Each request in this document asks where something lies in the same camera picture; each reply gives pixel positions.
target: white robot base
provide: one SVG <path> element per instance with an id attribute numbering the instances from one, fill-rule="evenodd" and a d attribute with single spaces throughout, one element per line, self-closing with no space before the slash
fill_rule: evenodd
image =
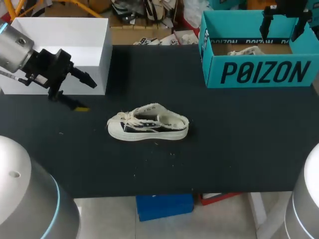
<path id="1" fill-rule="evenodd" d="M 0 136 L 0 238 L 76 239 L 72 198 L 17 142 Z"/>

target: shoe insole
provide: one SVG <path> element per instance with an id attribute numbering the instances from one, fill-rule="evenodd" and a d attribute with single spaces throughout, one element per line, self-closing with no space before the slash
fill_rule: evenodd
<path id="1" fill-rule="evenodd" d="M 174 117 L 174 116 L 160 116 L 159 120 L 162 124 L 165 124 L 167 126 L 171 126 L 173 128 L 176 129 L 182 129 L 185 127 L 184 122 L 178 118 L 178 117 Z"/>

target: yellow object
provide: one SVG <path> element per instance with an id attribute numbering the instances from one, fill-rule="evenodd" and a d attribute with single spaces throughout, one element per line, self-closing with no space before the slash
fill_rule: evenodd
<path id="1" fill-rule="evenodd" d="M 64 2 L 71 2 L 75 5 L 77 5 L 78 7 L 82 8 L 83 10 L 85 10 L 86 12 L 88 12 L 89 14 L 98 17 L 98 18 L 103 18 L 101 15 L 99 15 L 98 13 L 96 13 L 95 11 L 93 11 L 92 9 L 88 8 L 86 5 L 80 3 L 77 0 L 53 0 L 53 1 L 64 1 Z M 4 4 L 10 14 L 11 17 L 11 21 L 13 21 L 16 17 L 22 17 L 24 15 L 26 15 L 28 12 L 32 11 L 34 8 L 36 8 L 37 6 L 43 4 L 43 0 L 39 0 L 34 6 L 32 6 L 31 8 L 29 8 L 27 11 L 25 11 L 24 13 L 20 14 L 20 11 L 23 7 L 25 3 L 25 0 L 20 0 L 19 4 L 17 6 L 16 9 L 14 9 L 11 0 L 4 0 Z"/>
<path id="2" fill-rule="evenodd" d="M 74 111 L 78 111 L 78 112 L 88 112 L 90 111 L 90 108 L 86 108 L 86 107 L 77 107 L 75 108 Z"/>

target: red box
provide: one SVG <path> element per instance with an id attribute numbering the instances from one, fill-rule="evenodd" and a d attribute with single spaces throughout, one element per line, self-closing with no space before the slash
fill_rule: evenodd
<path id="1" fill-rule="evenodd" d="M 221 193 L 220 195 L 216 195 L 214 197 L 207 198 L 207 199 L 203 199 L 203 195 L 199 194 L 198 197 L 199 197 L 202 205 L 206 206 L 208 204 L 216 203 L 218 201 L 224 200 L 226 198 L 231 198 L 231 197 L 234 197 L 234 196 L 239 195 L 239 194 L 241 194 L 241 193 Z"/>

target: teal shoe box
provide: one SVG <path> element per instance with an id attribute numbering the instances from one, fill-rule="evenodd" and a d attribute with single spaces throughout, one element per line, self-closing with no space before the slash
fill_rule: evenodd
<path id="1" fill-rule="evenodd" d="M 199 51 L 208 88 L 310 86 L 319 70 L 319 41 L 307 24 L 304 33 L 290 40 L 296 18 L 274 16 L 263 44 L 259 31 L 261 10 L 205 11 Z M 291 54 L 218 55 L 221 48 L 239 44 L 289 48 Z"/>
<path id="2" fill-rule="evenodd" d="M 209 5 L 214 10 L 227 10 L 243 3 L 245 0 L 209 0 Z"/>

